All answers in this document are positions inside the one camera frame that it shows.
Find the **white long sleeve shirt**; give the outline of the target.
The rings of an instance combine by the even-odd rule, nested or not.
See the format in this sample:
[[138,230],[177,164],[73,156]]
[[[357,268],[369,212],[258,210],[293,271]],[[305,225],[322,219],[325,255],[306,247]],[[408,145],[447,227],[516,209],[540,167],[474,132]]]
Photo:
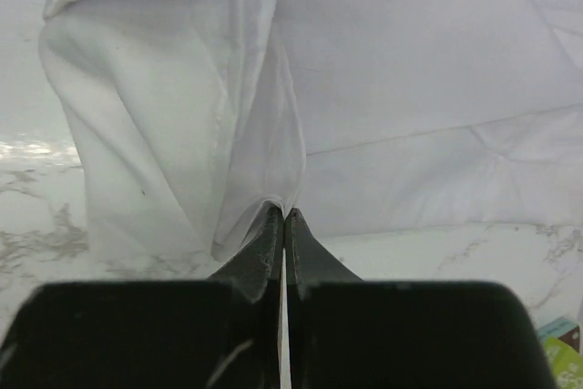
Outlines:
[[46,0],[102,260],[582,221],[582,0]]

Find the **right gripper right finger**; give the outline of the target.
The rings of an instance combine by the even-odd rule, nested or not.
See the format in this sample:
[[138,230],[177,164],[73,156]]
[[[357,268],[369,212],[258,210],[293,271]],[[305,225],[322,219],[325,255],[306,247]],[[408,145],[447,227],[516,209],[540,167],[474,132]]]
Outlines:
[[284,248],[288,297],[295,302],[339,301],[364,285],[314,237],[299,209],[285,221]]

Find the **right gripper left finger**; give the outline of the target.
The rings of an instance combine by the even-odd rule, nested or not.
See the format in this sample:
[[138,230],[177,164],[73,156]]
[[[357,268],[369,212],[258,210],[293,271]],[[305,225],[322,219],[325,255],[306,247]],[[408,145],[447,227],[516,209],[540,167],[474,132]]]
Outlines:
[[282,251],[283,216],[270,205],[255,237],[208,280],[232,286],[248,302],[280,302]]

